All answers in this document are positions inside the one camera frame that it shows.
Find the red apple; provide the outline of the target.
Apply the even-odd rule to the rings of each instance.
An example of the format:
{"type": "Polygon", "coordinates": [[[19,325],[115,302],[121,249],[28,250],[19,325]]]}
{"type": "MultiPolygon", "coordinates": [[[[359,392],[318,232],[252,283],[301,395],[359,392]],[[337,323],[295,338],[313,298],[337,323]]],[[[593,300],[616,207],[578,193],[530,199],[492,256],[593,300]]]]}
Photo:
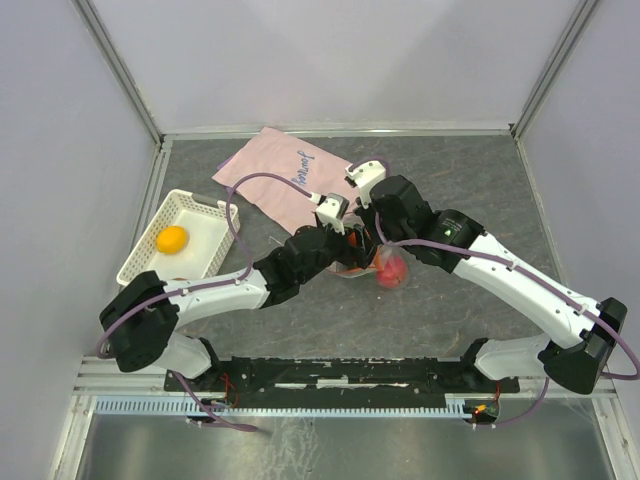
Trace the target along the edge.
{"type": "Polygon", "coordinates": [[[387,289],[402,286],[407,280],[408,267],[401,258],[391,258],[376,272],[377,283],[387,289]]]}

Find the yellow lemon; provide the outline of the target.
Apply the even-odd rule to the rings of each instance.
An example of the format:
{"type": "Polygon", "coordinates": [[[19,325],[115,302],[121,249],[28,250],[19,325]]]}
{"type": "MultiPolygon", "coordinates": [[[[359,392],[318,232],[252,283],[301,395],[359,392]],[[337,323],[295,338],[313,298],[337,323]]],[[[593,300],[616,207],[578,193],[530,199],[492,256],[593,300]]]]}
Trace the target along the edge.
{"type": "Polygon", "coordinates": [[[161,230],[155,239],[158,252],[165,255],[174,255],[181,252],[189,242],[189,233],[182,227],[172,225],[161,230]]]}

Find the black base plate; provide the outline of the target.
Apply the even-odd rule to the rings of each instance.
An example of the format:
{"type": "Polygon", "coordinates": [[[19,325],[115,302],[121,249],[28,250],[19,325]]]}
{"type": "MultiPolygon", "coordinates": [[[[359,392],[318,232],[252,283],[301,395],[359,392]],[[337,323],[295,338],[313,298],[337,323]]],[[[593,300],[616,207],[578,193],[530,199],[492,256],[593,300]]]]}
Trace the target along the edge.
{"type": "Polygon", "coordinates": [[[467,360],[234,357],[188,387],[232,407],[356,409],[443,407],[448,394],[518,393],[515,378],[491,380],[467,360]]]}

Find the white perforated plastic basket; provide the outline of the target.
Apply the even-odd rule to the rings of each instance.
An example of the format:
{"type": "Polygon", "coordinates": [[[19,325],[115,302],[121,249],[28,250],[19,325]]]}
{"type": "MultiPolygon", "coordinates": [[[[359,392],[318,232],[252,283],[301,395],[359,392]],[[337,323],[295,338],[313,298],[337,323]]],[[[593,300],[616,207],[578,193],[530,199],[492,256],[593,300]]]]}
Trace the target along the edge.
{"type": "Polygon", "coordinates": [[[217,274],[234,241],[228,221],[240,228],[238,208],[225,202],[189,191],[171,190],[121,266],[116,282],[127,286],[138,274],[154,271],[163,280],[184,277],[187,280],[217,274]],[[182,226],[189,233],[188,245],[179,253],[165,255],[157,251],[155,239],[164,228],[182,226]]]}

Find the pink cloth with lettering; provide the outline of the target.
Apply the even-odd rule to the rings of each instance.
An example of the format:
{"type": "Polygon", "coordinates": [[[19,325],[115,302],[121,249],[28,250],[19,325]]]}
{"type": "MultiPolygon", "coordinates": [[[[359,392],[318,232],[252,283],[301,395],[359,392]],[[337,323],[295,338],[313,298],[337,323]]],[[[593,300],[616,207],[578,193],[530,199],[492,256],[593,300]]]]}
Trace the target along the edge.
{"type": "MultiPolygon", "coordinates": [[[[335,193],[350,201],[357,197],[357,191],[344,180],[347,161],[273,128],[263,128],[233,156],[238,180],[253,173],[271,173],[307,192],[335,193]]],[[[312,202],[278,180],[252,179],[237,193],[290,234],[315,223],[312,202]]]]}

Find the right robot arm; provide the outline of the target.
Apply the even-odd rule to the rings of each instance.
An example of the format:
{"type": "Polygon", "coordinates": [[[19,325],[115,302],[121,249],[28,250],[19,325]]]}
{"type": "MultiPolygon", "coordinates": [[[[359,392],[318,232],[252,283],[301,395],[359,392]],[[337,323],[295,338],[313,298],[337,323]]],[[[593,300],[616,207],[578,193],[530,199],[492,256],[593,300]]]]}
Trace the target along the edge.
{"type": "Polygon", "coordinates": [[[458,368],[463,386],[481,391],[507,377],[548,377],[574,393],[593,392],[621,343],[624,303],[598,301],[556,282],[462,212],[432,210],[401,175],[358,168],[346,180],[359,192],[356,213],[376,241],[486,289],[540,329],[533,337],[478,341],[458,368]]]}

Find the clear zip top bag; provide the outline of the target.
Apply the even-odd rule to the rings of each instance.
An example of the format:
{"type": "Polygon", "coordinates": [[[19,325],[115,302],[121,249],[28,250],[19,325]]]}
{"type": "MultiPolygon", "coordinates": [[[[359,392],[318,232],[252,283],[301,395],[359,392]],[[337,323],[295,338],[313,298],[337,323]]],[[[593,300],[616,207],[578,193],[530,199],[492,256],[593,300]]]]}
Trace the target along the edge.
{"type": "Polygon", "coordinates": [[[341,278],[354,279],[374,275],[383,288],[399,288],[409,276],[409,268],[395,247],[376,243],[361,219],[347,212],[340,220],[329,219],[327,226],[335,230],[342,225],[346,253],[327,270],[341,278]]]}

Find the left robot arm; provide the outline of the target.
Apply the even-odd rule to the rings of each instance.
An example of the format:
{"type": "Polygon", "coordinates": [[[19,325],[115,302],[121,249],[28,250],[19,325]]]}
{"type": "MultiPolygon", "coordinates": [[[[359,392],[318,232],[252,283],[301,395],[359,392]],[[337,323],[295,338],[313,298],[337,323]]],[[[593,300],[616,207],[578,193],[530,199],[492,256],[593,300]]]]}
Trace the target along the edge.
{"type": "Polygon", "coordinates": [[[181,374],[198,389],[212,389],[221,378],[213,348],[204,339],[181,334],[180,328],[222,313],[282,304],[331,265],[365,269],[375,252],[362,226],[343,233],[304,226],[249,272],[201,280],[163,280],[154,271],[143,272],[100,313],[104,337],[98,350],[123,373],[158,366],[181,374]]]}

